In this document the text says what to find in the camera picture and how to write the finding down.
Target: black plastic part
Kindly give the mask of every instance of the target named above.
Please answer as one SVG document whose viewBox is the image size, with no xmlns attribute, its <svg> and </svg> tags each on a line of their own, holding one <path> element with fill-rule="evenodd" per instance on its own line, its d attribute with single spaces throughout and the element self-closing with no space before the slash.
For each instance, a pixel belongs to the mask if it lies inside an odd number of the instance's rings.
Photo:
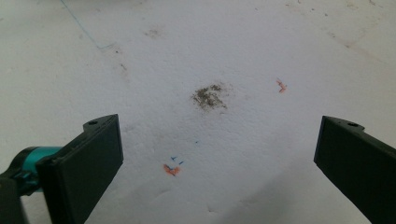
<svg viewBox="0 0 396 224">
<path fill-rule="evenodd" d="M 0 223 L 27 224 L 17 182 L 13 179 L 0 178 Z"/>
<path fill-rule="evenodd" d="M 0 174 L 0 224 L 26 224 L 26 215 L 20 196 L 31 195 L 38 186 L 25 185 L 22 178 L 22 166 L 26 158 L 36 147 L 28 147 L 18 153 L 8 169 Z"/>
<path fill-rule="evenodd" d="M 84 133 L 36 163 L 54 224 L 81 224 L 122 165 L 117 115 L 91 120 Z"/>
<path fill-rule="evenodd" d="M 315 163 L 374 224 L 396 223 L 396 149 L 359 124 L 323 117 Z"/>
</svg>

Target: red mark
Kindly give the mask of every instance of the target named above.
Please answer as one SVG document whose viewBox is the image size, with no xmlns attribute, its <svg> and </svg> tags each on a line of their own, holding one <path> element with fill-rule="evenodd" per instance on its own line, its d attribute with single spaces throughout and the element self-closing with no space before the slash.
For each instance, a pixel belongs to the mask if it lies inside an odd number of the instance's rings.
<svg viewBox="0 0 396 224">
<path fill-rule="evenodd" d="M 172 169 L 168 165 L 164 164 L 163 169 L 165 170 L 166 173 L 173 176 L 176 176 L 180 172 L 180 167 L 178 166 Z"/>
<path fill-rule="evenodd" d="M 288 85 L 283 84 L 282 81 L 279 78 L 276 79 L 276 83 L 281 88 L 280 91 L 279 91 L 280 93 L 283 93 L 286 90 L 286 88 L 288 87 Z"/>
</svg>

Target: white surface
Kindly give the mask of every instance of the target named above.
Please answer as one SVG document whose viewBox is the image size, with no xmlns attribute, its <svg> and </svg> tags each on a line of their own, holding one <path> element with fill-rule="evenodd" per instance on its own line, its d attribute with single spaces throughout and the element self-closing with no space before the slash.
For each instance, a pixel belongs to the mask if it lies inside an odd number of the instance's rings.
<svg viewBox="0 0 396 224">
<path fill-rule="evenodd" d="M 118 113 L 125 161 L 87 223 L 369 223 L 313 157 L 322 115 L 396 147 L 396 4 L 373 1 L 2 0 L 0 168 Z M 220 83 L 227 108 L 191 99 Z"/>
</svg>

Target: small hole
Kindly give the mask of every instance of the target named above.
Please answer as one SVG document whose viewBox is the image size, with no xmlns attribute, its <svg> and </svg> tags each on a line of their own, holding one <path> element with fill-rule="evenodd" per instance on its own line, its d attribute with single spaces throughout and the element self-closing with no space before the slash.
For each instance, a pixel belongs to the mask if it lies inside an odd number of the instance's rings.
<svg viewBox="0 0 396 224">
<path fill-rule="evenodd" d="M 356 123 L 348 123 L 347 125 L 352 126 L 352 127 L 358 127 L 359 126 L 359 124 L 356 124 Z"/>
</svg>

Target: scuff mark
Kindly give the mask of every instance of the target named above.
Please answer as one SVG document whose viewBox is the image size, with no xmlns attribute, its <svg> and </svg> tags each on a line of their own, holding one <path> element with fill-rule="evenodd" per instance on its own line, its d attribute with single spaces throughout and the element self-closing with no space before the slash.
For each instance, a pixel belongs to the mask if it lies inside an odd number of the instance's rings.
<svg viewBox="0 0 396 224">
<path fill-rule="evenodd" d="M 277 83 L 277 85 L 278 86 L 280 86 L 280 93 L 283 93 L 283 92 L 285 92 L 285 90 L 286 90 L 286 88 L 288 87 L 288 85 L 285 85 L 285 84 L 283 84 L 283 82 L 279 79 L 279 78 L 277 78 L 276 79 L 276 83 Z"/>
</svg>

